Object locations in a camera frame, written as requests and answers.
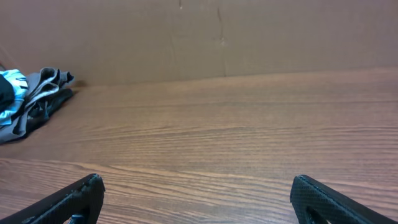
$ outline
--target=wall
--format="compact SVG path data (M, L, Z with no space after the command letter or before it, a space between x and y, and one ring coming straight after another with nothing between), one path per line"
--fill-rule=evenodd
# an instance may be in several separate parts
M398 65L395 0L2 0L0 30L89 85Z

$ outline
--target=wood grain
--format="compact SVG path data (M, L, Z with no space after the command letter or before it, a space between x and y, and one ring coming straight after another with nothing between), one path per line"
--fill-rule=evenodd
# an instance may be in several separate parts
M0 147L0 218L86 174L98 223L297 223L307 174L398 220L398 68L82 88Z

